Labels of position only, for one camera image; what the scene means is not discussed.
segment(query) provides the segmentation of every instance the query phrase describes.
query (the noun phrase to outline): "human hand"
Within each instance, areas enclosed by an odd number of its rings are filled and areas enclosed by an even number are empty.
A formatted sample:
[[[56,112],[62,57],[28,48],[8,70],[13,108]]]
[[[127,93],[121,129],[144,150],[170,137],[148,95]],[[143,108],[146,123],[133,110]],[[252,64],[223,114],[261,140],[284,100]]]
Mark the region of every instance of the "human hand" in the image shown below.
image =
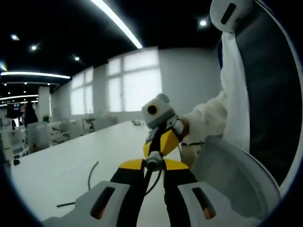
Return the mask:
[[[181,117],[180,120],[184,126],[184,129],[182,131],[182,137],[184,138],[189,134],[189,121],[186,117]]]

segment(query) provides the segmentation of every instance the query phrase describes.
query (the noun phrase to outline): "wire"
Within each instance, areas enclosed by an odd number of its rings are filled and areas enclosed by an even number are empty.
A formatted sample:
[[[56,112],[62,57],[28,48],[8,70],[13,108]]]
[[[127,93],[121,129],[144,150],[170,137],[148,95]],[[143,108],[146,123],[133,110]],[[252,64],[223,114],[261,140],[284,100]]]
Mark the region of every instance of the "wire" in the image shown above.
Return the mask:
[[[162,169],[159,170],[159,173],[158,173],[158,176],[157,176],[156,181],[153,183],[153,185],[151,186],[151,188],[146,192],[145,196],[146,196],[148,193],[150,193],[150,192],[153,190],[153,188],[157,185],[158,181],[160,180],[161,174],[162,174]]]
[[[74,202],[70,202],[70,203],[66,203],[66,204],[57,205],[57,207],[65,207],[65,206],[73,205],[73,204],[75,204],[75,203]]]
[[[180,149],[180,145],[178,144],[178,149],[179,149],[179,153],[180,153],[180,159],[182,161],[182,153],[181,153],[181,149]]]
[[[88,181],[87,181],[88,186],[89,186],[89,190],[90,190],[90,177],[91,177],[91,174],[92,174],[94,168],[98,165],[98,163],[99,163],[99,161],[95,163],[95,165],[93,166],[93,168],[91,169],[91,171],[90,171],[90,173],[89,173],[89,179],[88,179]]]
[[[196,142],[196,143],[190,143],[190,144],[186,144],[186,143],[181,143],[181,146],[194,146],[194,145],[201,145],[204,144],[203,142]]]
[[[89,173],[89,179],[88,179],[89,190],[90,190],[90,177],[91,177],[91,174],[92,174],[94,168],[98,165],[98,163],[99,163],[99,161],[95,163],[95,165],[93,166],[93,168],[91,169],[91,171]],[[57,205],[57,207],[65,207],[65,206],[69,206],[69,205],[73,205],[73,204],[75,204],[75,203],[74,202],[69,202],[69,203]]]

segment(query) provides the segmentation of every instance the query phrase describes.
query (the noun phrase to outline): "recessed ceiling light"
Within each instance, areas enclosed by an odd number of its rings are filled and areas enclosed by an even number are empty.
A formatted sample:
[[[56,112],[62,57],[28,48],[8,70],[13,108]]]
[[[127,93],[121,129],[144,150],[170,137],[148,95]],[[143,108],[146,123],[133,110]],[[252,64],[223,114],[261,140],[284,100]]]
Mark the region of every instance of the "recessed ceiling light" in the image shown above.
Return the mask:
[[[138,48],[141,49],[142,45],[138,39],[133,35],[125,23],[117,16],[116,13],[102,0],[91,0],[97,7],[99,7],[123,32],[124,34],[132,41],[132,43]]]
[[[37,49],[37,46],[32,45],[32,46],[30,47],[30,49],[31,49],[32,51],[35,51],[35,50]]]
[[[19,41],[18,36],[16,36],[15,34],[12,34],[12,35],[10,36],[10,38],[11,38],[12,40],[14,40],[14,41]]]
[[[200,21],[200,25],[201,25],[201,26],[206,26],[206,24],[207,24],[207,22],[206,22],[205,20],[201,20],[201,21]]]
[[[30,76],[56,77],[63,79],[71,78],[69,76],[62,76],[62,75],[43,73],[43,72],[2,72],[0,75],[1,76],[30,75]]]

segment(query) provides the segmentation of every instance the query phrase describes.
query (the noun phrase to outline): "white wall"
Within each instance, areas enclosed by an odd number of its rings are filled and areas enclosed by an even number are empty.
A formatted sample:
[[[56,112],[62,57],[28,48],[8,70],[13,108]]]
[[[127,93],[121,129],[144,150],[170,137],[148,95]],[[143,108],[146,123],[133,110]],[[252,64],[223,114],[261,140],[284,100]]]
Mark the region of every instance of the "white wall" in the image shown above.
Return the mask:
[[[197,104],[204,103],[219,94],[221,89],[220,67],[216,52],[195,48],[159,50],[162,90],[178,114],[190,112]],[[94,69],[93,103],[94,115],[107,114],[106,65]],[[71,83],[52,94],[53,120],[71,116]],[[118,122],[142,119],[141,112],[109,113]]]
[[[159,51],[162,89],[178,114],[186,114],[221,90],[215,51],[182,48]]]
[[[4,123],[6,112],[7,112],[6,107],[1,107],[0,108],[0,118],[2,119],[2,123]]]
[[[38,113],[36,113],[38,119],[42,121],[43,116],[50,115],[49,109],[49,87],[39,87],[39,104],[38,104]]]

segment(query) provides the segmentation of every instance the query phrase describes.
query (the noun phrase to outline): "desk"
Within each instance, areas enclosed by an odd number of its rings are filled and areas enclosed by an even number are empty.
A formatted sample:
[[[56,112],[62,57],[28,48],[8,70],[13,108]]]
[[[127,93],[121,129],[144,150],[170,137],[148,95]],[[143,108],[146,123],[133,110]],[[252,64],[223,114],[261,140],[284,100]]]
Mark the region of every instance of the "desk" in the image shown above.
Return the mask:
[[[143,157],[148,131],[145,125],[124,122],[23,157],[18,166],[12,166],[13,183],[39,220],[61,217],[73,205],[56,205],[74,202],[87,192],[89,172],[97,161],[91,187],[102,180],[109,181],[121,163]],[[167,158],[180,160],[178,149]],[[157,174],[153,173],[150,186]],[[162,180],[145,197],[137,226],[170,226]]]

